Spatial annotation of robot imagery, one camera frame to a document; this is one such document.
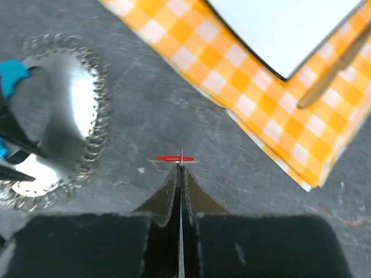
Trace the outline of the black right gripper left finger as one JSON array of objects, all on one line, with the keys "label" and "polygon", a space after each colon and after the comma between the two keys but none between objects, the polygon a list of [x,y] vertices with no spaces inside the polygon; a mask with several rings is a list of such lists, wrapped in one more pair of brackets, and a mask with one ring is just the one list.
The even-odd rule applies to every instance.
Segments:
[{"label": "black right gripper left finger", "polygon": [[135,210],[133,264],[136,277],[178,277],[181,167],[174,165],[163,185]]}]

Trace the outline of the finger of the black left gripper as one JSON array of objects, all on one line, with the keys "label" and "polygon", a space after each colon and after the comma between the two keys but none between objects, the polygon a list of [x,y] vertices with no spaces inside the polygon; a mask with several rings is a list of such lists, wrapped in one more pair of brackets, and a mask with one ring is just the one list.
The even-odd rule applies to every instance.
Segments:
[{"label": "finger of the black left gripper", "polygon": [[1,138],[18,146],[22,150],[47,158],[46,153],[33,143],[26,135],[14,114],[11,112],[8,102],[1,90]]},{"label": "finger of the black left gripper", "polygon": [[26,181],[35,180],[35,167],[23,164],[1,164],[1,181]]}]

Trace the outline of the metal key organizer blue handle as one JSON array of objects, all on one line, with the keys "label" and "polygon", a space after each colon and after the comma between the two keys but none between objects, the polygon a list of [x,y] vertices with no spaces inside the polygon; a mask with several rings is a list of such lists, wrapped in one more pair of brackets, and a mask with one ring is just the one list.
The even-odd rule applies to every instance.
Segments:
[{"label": "metal key organizer blue handle", "polygon": [[108,139],[108,65],[78,36],[46,34],[24,43],[27,68],[44,70],[52,101],[39,146],[47,158],[30,155],[15,169],[33,182],[2,181],[1,208],[43,210],[74,198],[94,172]]}]

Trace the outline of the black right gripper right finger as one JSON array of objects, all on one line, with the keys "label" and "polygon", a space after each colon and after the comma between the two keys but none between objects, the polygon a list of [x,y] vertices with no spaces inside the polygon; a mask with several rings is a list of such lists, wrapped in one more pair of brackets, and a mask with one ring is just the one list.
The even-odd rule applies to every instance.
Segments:
[{"label": "black right gripper right finger", "polygon": [[231,214],[181,170],[181,232],[186,277],[231,276]]}]

